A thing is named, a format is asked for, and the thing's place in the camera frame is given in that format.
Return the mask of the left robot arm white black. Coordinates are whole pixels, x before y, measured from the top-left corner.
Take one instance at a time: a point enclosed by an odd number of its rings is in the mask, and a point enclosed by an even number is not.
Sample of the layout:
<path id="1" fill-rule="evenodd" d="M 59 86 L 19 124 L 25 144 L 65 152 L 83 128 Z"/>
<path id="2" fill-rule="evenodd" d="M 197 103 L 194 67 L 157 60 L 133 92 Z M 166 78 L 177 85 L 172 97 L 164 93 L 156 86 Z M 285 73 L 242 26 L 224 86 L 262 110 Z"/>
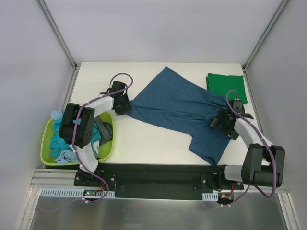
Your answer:
<path id="1" fill-rule="evenodd" d="M 98 160 L 94 156 L 91 141 L 95 119 L 102 113 L 114 110 L 117 115 L 124 115 L 132 110 L 128 98 L 128 88 L 120 81 L 114 81 L 111 87 L 96 98 L 83 105 L 68 103 L 59 128 L 59 137 L 76 154 L 79 167 L 86 172 L 85 181 L 90 186 L 97 186 L 104 181 L 97 172 Z"/>

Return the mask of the dark blue t shirt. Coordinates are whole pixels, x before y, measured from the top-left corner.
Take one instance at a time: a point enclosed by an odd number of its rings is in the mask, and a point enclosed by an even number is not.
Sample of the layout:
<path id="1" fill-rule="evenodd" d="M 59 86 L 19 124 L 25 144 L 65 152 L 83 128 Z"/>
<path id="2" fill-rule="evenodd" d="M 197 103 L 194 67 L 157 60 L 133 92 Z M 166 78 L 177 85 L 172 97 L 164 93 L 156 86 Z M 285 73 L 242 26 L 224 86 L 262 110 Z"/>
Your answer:
<path id="1" fill-rule="evenodd" d="M 217 166 L 230 138 L 212 121 L 228 109 L 224 96 L 216 95 L 165 67 L 130 102 L 126 114 L 139 121 L 189 134 L 189 151 Z"/>

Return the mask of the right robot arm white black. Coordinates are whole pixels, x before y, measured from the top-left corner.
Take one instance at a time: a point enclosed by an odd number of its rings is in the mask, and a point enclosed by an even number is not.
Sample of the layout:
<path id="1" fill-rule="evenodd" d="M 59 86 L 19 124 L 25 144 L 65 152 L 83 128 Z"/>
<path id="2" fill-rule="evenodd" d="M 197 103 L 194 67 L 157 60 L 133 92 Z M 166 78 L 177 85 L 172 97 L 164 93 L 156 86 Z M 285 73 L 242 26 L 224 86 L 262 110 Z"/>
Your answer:
<path id="1" fill-rule="evenodd" d="M 254 187 L 282 185 L 285 150 L 270 142 L 254 124 L 253 116 L 245 112 L 238 99 L 227 102 L 228 108 L 221 110 L 212 121 L 211 127 L 218 128 L 228 139 L 242 138 L 247 153 L 242 165 L 223 165 L 223 172 L 216 176 L 216 184 L 227 189 L 233 181 Z"/>

